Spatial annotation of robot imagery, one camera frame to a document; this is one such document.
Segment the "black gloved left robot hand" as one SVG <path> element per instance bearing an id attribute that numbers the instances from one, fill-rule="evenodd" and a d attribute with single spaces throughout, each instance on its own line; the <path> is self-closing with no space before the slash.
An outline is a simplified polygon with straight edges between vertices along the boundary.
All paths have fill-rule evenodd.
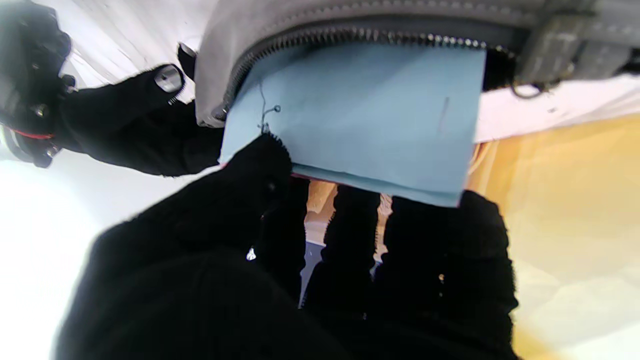
<path id="1" fill-rule="evenodd" d="M 499 207 L 340 185 L 305 292 L 309 181 L 268 133 L 221 170 L 101 234 L 55 360 L 516 360 Z"/>

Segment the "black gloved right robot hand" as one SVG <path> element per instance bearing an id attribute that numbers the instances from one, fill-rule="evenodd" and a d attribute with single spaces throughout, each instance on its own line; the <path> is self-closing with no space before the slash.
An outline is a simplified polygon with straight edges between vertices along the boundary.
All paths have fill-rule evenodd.
<path id="1" fill-rule="evenodd" d="M 52 143 L 112 166 L 181 177 L 218 165 L 224 129 L 199 126 L 195 101 L 179 94 L 195 79 L 197 53 L 177 47 L 160 64 L 115 84 L 83 88 L 59 104 Z"/>

